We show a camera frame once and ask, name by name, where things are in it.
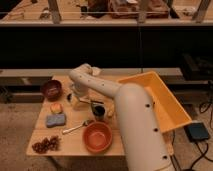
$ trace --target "box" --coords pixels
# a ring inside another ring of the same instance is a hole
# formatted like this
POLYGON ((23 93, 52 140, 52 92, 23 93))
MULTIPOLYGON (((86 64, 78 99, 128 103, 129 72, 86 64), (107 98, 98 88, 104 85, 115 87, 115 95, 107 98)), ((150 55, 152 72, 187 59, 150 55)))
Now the box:
POLYGON ((162 133, 183 127, 192 122, 188 113, 168 89, 159 75, 152 71, 119 79, 120 83, 143 86, 154 100, 154 111, 162 133))

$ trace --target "black box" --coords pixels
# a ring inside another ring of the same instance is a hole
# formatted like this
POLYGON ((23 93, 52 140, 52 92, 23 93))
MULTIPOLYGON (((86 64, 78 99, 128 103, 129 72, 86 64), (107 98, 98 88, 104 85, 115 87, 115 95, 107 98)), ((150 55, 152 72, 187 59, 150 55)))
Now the black box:
POLYGON ((192 123, 184 127, 190 142, 200 142, 208 140, 210 135, 202 122, 192 123))

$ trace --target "handle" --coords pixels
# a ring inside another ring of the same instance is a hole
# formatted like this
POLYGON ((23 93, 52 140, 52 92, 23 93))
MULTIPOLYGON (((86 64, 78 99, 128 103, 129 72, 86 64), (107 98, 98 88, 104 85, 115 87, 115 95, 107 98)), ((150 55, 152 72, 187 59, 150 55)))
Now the handle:
POLYGON ((65 130, 63 130, 62 131, 62 134, 64 135, 64 134, 68 134, 68 133, 70 133, 70 132, 72 132, 72 131, 74 131, 74 130, 76 130, 76 129, 78 129, 78 128, 81 128, 83 125, 79 125, 79 126, 76 126, 76 127, 74 127, 74 128, 70 128, 70 129, 65 129, 65 130))

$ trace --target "orange bowl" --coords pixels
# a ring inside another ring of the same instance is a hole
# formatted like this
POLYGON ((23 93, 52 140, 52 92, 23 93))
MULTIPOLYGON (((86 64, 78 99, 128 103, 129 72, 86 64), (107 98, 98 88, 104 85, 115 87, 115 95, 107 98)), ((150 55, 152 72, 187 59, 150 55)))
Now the orange bowl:
POLYGON ((62 94, 62 85, 58 80, 50 80, 41 86, 41 92, 49 101, 57 100, 62 94))
POLYGON ((104 122, 93 122, 83 132, 83 142, 92 153, 106 150, 112 143, 112 130, 104 122))

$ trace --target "spoon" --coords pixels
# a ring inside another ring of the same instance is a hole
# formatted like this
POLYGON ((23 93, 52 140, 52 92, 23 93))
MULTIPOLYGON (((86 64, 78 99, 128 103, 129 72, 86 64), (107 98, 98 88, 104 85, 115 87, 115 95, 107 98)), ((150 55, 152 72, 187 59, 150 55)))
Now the spoon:
POLYGON ((81 125, 79 125, 79 126, 76 126, 76 127, 74 127, 74 128, 69 128, 69 129, 65 129, 65 130, 63 130, 62 131, 62 134, 64 135, 64 134, 68 134, 68 133, 70 133, 70 132, 72 132, 72 131, 74 131, 74 130, 76 130, 76 129, 78 129, 78 128, 81 128, 81 127, 83 127, 83 126, 87 126, 87 125, 89 125, 90 123, 92 123, 92 122, 94 122, 94 120, 91 120, 91 119, 88 119, 88 120, 85 120, 81 125))

